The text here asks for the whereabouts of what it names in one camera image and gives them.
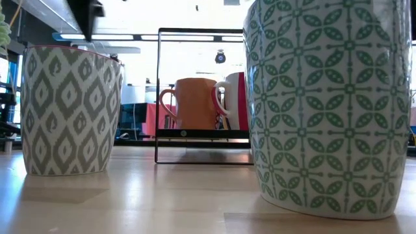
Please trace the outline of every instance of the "table surface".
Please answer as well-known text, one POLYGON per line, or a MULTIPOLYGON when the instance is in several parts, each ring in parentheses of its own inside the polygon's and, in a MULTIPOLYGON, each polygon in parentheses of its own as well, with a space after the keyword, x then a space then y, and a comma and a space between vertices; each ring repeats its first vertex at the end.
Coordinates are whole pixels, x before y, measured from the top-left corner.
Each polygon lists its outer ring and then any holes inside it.
MULTIPOLYGON (((187 151, 160 149, 159 157, 179 159, 187 151)), ((106 172, 34 177, 14 151, 0 155, 0 233, 414 234, 416 160, 407 160, 395 215, 364 222, 267 203, 253 166, 156 165, 153 148, 115 147, 106 172)))

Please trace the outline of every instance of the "window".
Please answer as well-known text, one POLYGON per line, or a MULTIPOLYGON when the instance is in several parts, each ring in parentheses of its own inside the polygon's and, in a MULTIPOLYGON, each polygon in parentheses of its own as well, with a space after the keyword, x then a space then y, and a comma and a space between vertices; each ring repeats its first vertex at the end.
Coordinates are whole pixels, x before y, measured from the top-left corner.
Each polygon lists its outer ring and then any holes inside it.
POLYGON ((22 55, 11 55, 12 61, 0 58, 0 93, 11 93, 10 87, 16 92, 16 106, 10 108, 7 121, 15 124, 20 123, 20 85, 21 85, 21 66, 22 55))

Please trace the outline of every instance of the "mug handle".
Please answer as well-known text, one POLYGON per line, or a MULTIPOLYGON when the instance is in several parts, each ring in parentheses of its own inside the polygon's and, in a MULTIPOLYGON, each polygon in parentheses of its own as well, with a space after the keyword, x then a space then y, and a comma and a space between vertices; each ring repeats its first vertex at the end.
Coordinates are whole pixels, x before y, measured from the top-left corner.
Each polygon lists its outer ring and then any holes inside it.
POLYGON ((162 105, 162 108, 169 114, 169 116, 172 118, 172 119, 174 119, 175 121, 176 121, 176 115, 174 114, 174 113, 172 113, 172 111, 170 111, 169 109, 168 109, 168 107, 163 103, 163 96, 166 94, 166 93, 171 93, 171 94, 173 94, 173 95, 175 95, 175 90, 170 90, 170 89, 166 89, 166 90, 163 90, 162 92, 161 92, 161 94, 159 95, 159 101, 161 102, 161 105, 162 105))
POLYGON ((225 108, 223 108, 223 106, 221 105, 221 103, 220 103, 220 100, 218 100, 218 96, 217 96, 217 93, 218 93, 218 89, 220 88, 220 87, 226 87, 226 86, 228 86, 229 85, 229 83, 227 82, 227 81, 220 81, 220 82, 218 82, 218 83, 216 83, 215 85, 214 85, 214 87, 213 87, 213 91, 211 92, 211 97, 212 97, 212 99, 213 99, 213 103, 214 103, 214 107, 215 107, 215 109, 221 114, 221 115, 223 115, 223 116, 225 116, 225 117, 227 117, 227 116, 229 116, 231 113, 230 113, 230 111, 228 111, 228 110, 226 110, 225 108))

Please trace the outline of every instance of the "white mug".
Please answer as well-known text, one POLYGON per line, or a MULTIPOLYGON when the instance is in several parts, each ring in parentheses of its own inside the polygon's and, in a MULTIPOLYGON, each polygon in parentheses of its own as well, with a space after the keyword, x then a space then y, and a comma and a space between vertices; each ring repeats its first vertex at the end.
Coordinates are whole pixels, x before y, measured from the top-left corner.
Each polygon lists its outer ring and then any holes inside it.
POLYGON ((232 73, 225 81, 215 84, 212 92, 213 103, 217 111, 224 116, 229 130, 248 131, 248 117, 246 104, 246 85, 244 72, 232 73), (220 87, 225 88, 225 107, 218 100, 216 94, 220 87))

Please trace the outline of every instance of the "black machine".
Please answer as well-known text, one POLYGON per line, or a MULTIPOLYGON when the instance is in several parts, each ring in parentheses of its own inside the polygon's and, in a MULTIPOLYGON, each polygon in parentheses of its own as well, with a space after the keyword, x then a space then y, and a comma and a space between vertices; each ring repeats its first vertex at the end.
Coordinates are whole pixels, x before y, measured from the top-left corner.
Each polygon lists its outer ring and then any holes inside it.
POLYGON ((14 133, 20 134, 20 129, 7 123, 8 114, 11 106, 16 105, 16 95, 11 93, 0 94, 0 141, 7 137, 11 137, 14 133))
POLYGON ((103 5, 98 0, 66 0, 87 42, 91 42, 96 17, 104 17, 103 5))

